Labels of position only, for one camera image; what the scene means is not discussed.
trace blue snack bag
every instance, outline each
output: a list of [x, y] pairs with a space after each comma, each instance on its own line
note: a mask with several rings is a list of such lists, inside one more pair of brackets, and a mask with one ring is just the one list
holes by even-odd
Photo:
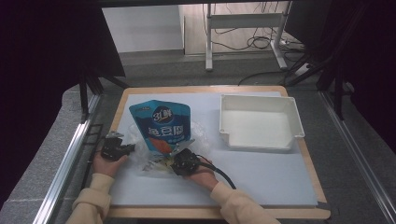
[[129, 111], [154, 155], [168, 156], [176, 143], [191, 138], [191, 110], [188, 105], [151, 100], [131, 105]]

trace human arm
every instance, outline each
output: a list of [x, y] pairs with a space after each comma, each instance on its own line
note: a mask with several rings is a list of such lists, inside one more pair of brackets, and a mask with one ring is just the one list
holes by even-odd
[[252, 200], [245, 192], [239, 189], [231, 189], [219, 182], [213, 171], [203, 166], [190, 176], [190, 179], [198, 185], [208, 189], [210, 197], [219, 203], [220, 213], [231, 224], [278, 224], [274, 217], [265, 209]]
[[100, 153], [93, 159], [93, 175], [90, 187], [83, 189], [73, 203], [73, 213], [66, 223], [103, 223], [110, 206], [110, 187], [120, 166], [126, 162], [127, 156], [118, 161], [106, 161]]

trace beige sleeve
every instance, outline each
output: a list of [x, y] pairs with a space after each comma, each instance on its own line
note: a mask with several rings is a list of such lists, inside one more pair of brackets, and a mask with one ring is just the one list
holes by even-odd
[[93, 174], [90, 187], [83, 189], [74, 201], [73, 213], [66, 223], [103, 223], [110, 207], [108, 192], [113, 182], [108, 175]]
[[210, 197], [220, 205], [220, 212], [230, 224], [279, 224], [265, 209], [241, 190], [219, 182]]

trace white paper surface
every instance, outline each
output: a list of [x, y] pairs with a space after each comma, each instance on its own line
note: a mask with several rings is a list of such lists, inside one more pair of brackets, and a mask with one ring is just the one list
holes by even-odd
[[[280, 96], [279, 92], [243, 92], [245, 95]], [[149, 100], [176, 102], [191, 108], [191, 121], [205, 129], [209, 144], [208, 158], [227, 174], [237, 188], [263, 205], [317, 205], [317, 197], [298, 144], [287, 154], [234, 151], [219, 135], [221, 93], [166, 93], [129, 95], [120, 119], [119, 133], [128, 133], [134, 124], [130, 105]], [[137, 174], [130, 159], [120, 168], [111, 188], [115, 205], [216, 205], [209, 192], [177, 175], [169, 178]]]

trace white tray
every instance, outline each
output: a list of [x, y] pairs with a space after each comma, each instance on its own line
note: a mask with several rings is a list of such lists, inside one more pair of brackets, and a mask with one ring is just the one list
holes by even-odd
[[290, 150], [304, 137], [292, 97], [221, 95], [220, 135], [229, 147]]

